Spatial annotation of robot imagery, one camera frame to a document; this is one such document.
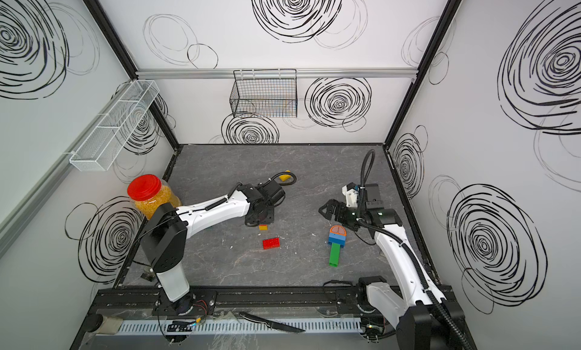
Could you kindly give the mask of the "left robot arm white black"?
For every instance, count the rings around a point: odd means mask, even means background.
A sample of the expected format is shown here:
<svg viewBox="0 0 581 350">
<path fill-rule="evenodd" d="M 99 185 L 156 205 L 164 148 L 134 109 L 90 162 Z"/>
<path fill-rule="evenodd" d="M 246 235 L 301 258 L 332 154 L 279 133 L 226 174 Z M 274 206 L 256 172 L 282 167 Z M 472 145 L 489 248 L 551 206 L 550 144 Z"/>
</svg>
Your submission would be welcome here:
<svg viewBox="0 0 581 350">
<path fill-rule="evenodd" d="M 139 244 L 167 300 L 177 308 L 182 307 L 181 313 L 193 306 L 194 295 L 183 267 L 188 239 L 233 218 L 244 218 L 248 227 L 269 224 L 274 220 L 274 208 L 284 197 L 283 190 L 270 193 L 250 185 L 192 206 L 159 206 L 146 224 Z"/>
</svg>

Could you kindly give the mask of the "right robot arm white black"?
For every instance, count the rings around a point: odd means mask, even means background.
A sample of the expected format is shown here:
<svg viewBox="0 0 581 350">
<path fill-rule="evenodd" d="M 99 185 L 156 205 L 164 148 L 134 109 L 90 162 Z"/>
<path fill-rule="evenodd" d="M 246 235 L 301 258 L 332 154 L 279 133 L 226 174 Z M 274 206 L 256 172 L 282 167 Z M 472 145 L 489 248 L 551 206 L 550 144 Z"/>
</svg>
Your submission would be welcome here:
<svg viewBox="0 0 581 350">
<path fill-rule="evenodd" d="M 347 229 L 369 230 L 387 257 L 398 291 L 384 282 L 363 286 L 365 300 L 394 328 L 400 349 L 473 349 L 461 306 L 434 283 L 415 254 L 402 220 L 393 209 L 349 208 L 328 200 L 319 208 L 324 218 Z"/>
</svg>

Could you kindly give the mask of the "light blue lego brick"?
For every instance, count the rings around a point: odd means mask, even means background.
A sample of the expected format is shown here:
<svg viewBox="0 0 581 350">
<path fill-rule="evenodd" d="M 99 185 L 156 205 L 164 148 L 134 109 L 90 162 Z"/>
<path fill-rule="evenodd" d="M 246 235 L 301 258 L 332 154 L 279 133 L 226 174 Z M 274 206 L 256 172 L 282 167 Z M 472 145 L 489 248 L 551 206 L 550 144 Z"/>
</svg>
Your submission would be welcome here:
<svg viewBox="0 0 581 350">
<path fill-rule="evenodd" d="M 343 235 L 337 235 L 335 233 L 330 233 L 328 235 L 328 244 L 329 245 L 337 244 L 341 248 L 343 248 L 343 247 L 345 247 L 345 244 L 346 244 L 346 237 Z"/>
</svg>

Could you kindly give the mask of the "orange round lego piece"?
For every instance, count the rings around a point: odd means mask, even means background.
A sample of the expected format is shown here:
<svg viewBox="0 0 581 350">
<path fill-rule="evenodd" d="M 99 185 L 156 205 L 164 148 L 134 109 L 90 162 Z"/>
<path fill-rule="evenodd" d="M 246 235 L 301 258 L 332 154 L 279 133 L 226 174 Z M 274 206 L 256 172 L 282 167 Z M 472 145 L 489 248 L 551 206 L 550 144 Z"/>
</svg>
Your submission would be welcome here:
<svg viewBox="0 0 581 350">
<path fill-rule="evenodd" d="M 346 229 L 340 225 L 334 225 L 329 230 L 329 236 L 346 236 Z"/>
</svg>

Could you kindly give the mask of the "green tall lego brick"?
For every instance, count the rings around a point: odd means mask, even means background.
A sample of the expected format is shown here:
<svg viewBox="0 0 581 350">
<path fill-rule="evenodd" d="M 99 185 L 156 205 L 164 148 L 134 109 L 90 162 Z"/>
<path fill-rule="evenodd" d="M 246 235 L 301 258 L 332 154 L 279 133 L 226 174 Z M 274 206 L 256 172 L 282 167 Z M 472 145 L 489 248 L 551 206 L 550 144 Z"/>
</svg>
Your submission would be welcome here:
<svg viewBox="0 0 581 350">
<path fill-rule="evenodd" d="M 328 261 L 328 263 L 331 267 L 337 268 L 337 266 L 339 265 L 340 250 L 341 250 L 340 244 L 338 244 L 338 243 L 331 244 L 330 257 L 329 257 L 329 261 Z"/>
</svg>

